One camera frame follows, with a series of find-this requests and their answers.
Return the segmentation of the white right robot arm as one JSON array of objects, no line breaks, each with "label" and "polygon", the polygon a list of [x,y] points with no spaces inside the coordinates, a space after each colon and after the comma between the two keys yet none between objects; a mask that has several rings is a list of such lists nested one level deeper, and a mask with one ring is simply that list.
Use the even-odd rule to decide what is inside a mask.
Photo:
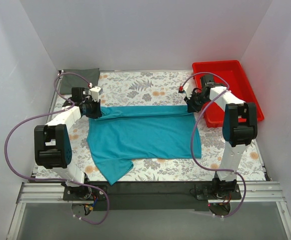
[{"label": "white right robot arm", "polygon": [[194,189],[198,200],[227,199],[240,193],[237,178],[242,155],[258,134],[257,107],[253,102],[245,102],[230,91],[230,85],[222,79],[215,82],[217,75],[212,72],[200,72],[200,88],[191,88],[189,81],[179,87],[179,93],[185,94],[184,101],[188,113],[199,113],[202,118],[213,104],[223,110],[222,136],[225,148],[221,164],[214,170],[211,181]]}]

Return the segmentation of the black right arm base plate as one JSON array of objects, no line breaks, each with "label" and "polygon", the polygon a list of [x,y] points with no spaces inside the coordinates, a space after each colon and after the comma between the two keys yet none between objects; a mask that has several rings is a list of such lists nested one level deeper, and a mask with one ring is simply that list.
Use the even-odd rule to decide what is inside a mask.
[{"label": "black right arm base plate", "polygon": [[231,200],[241,200],[243,197],[243,191],[236,185],[234,191],[230,190],[214,190],[208,183],[195,184],[189,190],[189,193],[198,201],[203,200],[216,200],[218,203],[229,203]]}]

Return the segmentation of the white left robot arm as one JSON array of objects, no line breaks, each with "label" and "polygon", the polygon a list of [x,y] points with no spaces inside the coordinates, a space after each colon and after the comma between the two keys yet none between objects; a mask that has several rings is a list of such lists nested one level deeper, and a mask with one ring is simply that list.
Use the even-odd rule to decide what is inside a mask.
[{"label": "white left robot arm", "polygon": [[72,147],[68,130],[83,116],[98,119],[102,116],[103,89],[93,86],[89,90],[73,87],[71,97],[62,105],[62,112],[46,123],[34,128],[34,153],[38,166],[52,170],[65,180],[65,185],[75,187],[74,193],[87,200],[92,188],[86,184],[87,176],[72,162]]}]

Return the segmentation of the teal t shirt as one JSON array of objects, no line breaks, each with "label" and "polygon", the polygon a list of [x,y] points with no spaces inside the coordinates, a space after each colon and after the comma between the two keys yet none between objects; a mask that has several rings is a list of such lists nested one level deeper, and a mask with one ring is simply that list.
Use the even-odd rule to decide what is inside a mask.
[{"label": "teal t shirt", "polygon": [[190,159],[202,156],[196,119],[185,105],[103,107],[89,119],[91,157],[110,185],[133,168],[134,159]]}]

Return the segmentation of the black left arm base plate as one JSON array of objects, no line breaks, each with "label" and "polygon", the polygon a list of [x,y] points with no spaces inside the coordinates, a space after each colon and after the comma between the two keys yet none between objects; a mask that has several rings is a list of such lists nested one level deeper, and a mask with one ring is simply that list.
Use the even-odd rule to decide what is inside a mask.
[{"label": "black left arm base plate", "polygon": [[63,197],[64,201],[92,201],[98,199],[105,201],[105,194],[95,188],[77,185],[67,186],[66,183],[61,184],[64,187]]}]

